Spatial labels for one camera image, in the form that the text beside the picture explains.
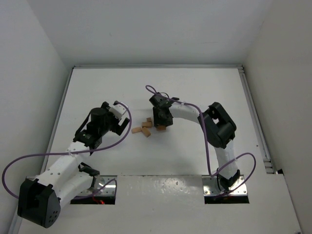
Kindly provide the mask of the wood block one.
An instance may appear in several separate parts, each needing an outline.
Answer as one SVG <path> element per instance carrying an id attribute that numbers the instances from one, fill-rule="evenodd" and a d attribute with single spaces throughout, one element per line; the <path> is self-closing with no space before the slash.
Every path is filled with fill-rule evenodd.
<path id="1" fill-rule="evenodd" d="M 135 133 L 139 133 L 142 131 L 142 128 L 141 127 L 135 127 L 131 130 L 132 134 L 135 134 Z"/>

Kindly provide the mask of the wood block three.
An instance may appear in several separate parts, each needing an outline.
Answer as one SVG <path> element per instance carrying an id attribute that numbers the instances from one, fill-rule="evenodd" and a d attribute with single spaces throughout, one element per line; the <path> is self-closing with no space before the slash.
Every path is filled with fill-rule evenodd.
<path id="1" fill-rule="evenodd" d="M 149 137 L 151 135 L 151 132 L 146 127 L 141 128 L 141 131 L 146 137 Z"/>

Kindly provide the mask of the wood block four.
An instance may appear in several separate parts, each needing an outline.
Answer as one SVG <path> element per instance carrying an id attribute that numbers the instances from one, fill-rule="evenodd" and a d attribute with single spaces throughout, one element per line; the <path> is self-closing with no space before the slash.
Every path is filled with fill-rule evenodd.
<path id="1" fill-rule="evenodd" d="M 158 131 L 165 131 L 166 130 L 166 126 L 157 126 L 156 127 L 156 129 L 158 130 Z"/>

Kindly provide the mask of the metal base plate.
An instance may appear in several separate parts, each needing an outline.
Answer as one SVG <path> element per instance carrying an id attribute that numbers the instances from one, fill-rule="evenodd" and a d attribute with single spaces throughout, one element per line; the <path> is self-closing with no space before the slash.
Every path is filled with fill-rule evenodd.
<path id="1" fill-rule="evenodd" d="M 241 175 L 239 179 L 228 188 L 231 196 L 247 196 L 247 186 L 244 183 L 245 177 Z M 216 177 L 210 176 L 202 176 L 202 184 L 203 184 L 203 193 L 205 197 L 213 197 L 217 195 L 221 195 L 226 192 L 225 188 L 221 186 L 220 183 L 217 183 Z"/>
<path id="2" fill-rule="evenodd" d="M 115 196 L 117 193 L 117 176 L 100 175 L 92 187 L 80 192 L 77 197 Z"/>

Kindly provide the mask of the wood block two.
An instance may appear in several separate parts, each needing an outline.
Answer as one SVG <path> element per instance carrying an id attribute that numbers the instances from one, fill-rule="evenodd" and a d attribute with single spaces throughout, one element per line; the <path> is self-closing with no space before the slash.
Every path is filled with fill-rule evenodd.
<path id="1" fill-rule="evenodd" d="M 151 122 L 143 122 L 141 127 L 142 128 L 152 128 L 153 124 Z"/>

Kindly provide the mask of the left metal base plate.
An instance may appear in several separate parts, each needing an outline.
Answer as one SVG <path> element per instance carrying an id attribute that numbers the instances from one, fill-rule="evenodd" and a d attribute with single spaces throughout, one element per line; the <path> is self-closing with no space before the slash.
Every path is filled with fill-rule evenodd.
<path id="1" fill-rule="evenodd" d="M 117 176 L 100 175 L 92 187 L 80 192 L 77 197 L 115 196 L 117 193 Z"/>

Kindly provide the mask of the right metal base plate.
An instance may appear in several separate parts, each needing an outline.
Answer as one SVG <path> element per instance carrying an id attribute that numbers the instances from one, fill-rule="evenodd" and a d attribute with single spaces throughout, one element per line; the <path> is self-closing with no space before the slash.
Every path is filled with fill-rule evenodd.
<path id="1" fill-rule="evenodd" d="M 231 196 L 247 196 L 247 186 L 244 183 L 245 177 L 241 175 L 239 179 L 228 188 Z M 203 184 L 203 193 L 205 197 L 213 197 L 217 195 L 221 195 L 226 192 L 225 188 L 221 186 L 220 183 L 217 183 L 216 177 L 210 176 L 202 176 L 202 184 Z"/>

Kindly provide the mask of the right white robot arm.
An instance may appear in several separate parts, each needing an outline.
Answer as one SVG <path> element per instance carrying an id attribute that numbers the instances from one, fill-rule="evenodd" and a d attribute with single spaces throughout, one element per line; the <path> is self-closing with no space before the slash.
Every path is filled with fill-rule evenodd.
<path id="1" fill-rule="evenodd" d="M 153 106 L 154 125 L 168 127 L 173 125 L 174 118 L 198 123 L 202 128 L 205 146 L 212 145 L 216 152 L 218 169 L 212 174 L 210 160 L 207 167 L 211 176 L 216 176 L 219 185 L 228 191 L 240 178 L 240 170 L 235 162 L 234 144 L 236 124 L 223 106 L 214 102 L 204 112 L 191 103 L 183 103 L 178 98 L 163 97 L 160 93 L 150 99 Z"/>

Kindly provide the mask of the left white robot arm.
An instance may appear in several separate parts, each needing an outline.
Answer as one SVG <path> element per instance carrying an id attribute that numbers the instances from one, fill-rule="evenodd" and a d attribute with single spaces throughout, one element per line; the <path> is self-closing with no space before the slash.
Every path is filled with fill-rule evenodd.
<path id="1" fill-rule="evenodd" d="M 99 171 L 84 161 L 98 151 L 105 134 L 122 135 L 131 123 L 130 117 L 124 117 L 127 112 L 128 107 L 118 101 L 91 109 L 66 152 L 42 174 L 21 184 L 17 215 L 44 228 L 51 227 L 65 205 L 94 186 Z"/>

